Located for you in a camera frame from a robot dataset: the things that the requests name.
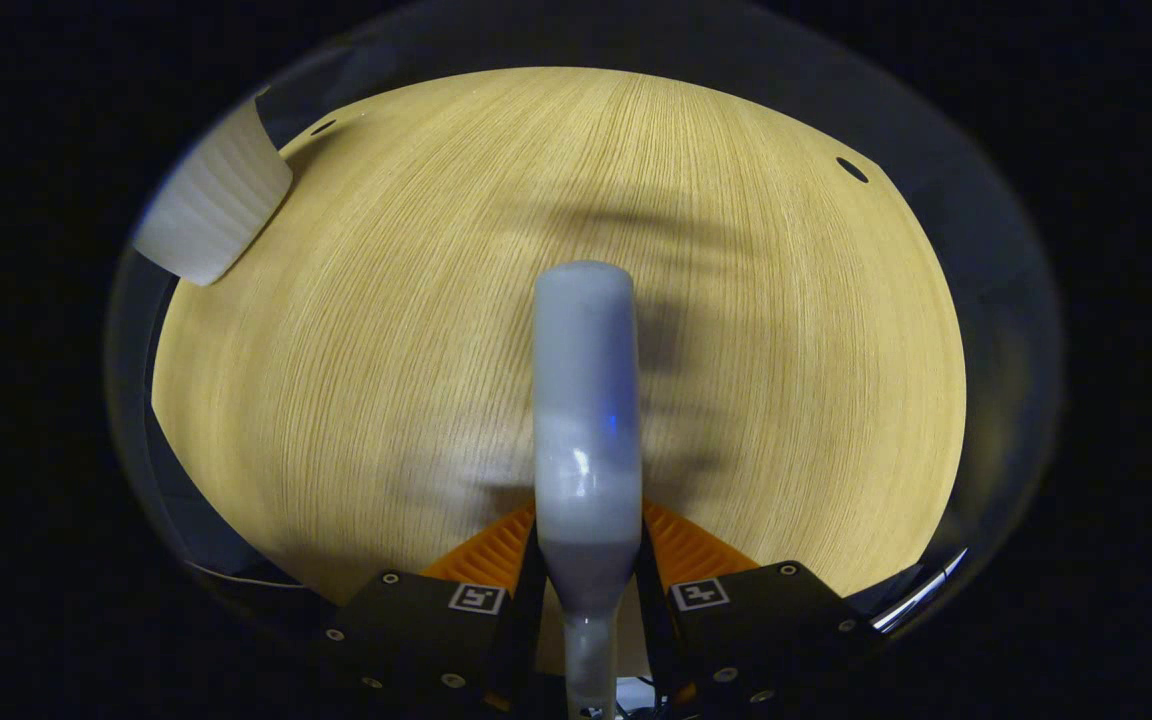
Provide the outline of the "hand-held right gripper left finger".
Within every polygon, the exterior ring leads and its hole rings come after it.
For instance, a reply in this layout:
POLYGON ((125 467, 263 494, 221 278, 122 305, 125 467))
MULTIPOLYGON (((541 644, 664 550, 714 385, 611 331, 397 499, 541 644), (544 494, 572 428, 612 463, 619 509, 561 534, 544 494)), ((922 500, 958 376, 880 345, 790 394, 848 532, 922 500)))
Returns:
POLYGON ((323 626, 319 653, 380 717, 522 717, 541 615, 526 503, 424 570, 380 570, 323 626))

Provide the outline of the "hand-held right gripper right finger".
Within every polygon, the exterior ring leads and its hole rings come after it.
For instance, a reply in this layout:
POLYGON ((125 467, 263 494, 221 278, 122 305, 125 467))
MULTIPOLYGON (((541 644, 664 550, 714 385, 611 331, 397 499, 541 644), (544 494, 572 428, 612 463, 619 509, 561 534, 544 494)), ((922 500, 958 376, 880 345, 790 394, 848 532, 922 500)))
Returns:
POLYGON ((785 717, 882 650, 805 564, 759 564, 652 501, 639 607, 658 717, 785 717))

